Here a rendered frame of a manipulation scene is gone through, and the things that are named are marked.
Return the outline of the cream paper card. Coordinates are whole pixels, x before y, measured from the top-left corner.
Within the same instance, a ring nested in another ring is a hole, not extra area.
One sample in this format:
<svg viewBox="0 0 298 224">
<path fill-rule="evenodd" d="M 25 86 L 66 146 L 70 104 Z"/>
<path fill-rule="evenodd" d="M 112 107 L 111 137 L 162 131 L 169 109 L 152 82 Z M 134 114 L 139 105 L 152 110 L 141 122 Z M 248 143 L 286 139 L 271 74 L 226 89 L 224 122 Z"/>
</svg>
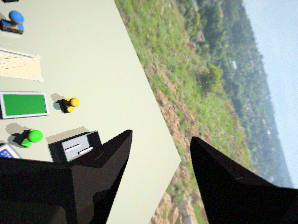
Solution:
<svg viewBox="0 0 298 224">
<path fill-rule="evenodd" d="M 38 80 L 43 82 L 40 70 L 41 56 L 32 56 L 0 49 L 0 76 Z"/>
</svg>

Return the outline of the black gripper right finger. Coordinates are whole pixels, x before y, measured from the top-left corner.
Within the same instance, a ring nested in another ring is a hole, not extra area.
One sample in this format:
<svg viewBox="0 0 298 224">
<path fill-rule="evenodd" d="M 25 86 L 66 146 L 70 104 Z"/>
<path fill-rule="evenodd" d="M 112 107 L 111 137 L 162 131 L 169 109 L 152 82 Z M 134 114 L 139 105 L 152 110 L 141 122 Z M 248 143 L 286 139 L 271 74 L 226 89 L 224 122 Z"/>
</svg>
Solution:
<svg viewBox="0 0 298 224">
<path fill-rule="evenodd" d="M 293 224 L 298 220 L 298 188 L 266 181 L 199 137 L 192 137 L 190 153 L 209 224 Z"/>
</svg>

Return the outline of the stamp pad tin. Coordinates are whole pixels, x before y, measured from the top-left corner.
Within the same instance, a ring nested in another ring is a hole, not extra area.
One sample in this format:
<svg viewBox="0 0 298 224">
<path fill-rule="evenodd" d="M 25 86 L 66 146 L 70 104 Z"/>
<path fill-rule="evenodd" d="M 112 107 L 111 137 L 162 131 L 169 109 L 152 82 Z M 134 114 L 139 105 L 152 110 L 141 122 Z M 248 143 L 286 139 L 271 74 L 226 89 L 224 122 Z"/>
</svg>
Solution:
<svg viewBox="0 0 298 224">
<path fill-rule="evenodd" d="M 14 148 L 8 142 L 0 146 L 0 156 L 24 159 L 14 150 Z"/>
</svg>

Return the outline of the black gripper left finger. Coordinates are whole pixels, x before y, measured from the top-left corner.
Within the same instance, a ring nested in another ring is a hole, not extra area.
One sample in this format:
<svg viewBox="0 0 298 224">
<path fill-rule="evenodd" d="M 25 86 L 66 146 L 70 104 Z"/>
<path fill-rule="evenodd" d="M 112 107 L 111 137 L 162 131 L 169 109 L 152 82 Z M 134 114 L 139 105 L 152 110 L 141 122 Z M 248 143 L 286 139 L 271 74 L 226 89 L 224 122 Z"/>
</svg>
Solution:
<svg viewBox="0 0 298 224">
<path fill-rule="evenodd" d="M 132 135 L 127 129 L 66 163 L 0 156 L 0 200 L 62 206 L 67 224 L 106 224 Z"/>
</svg>

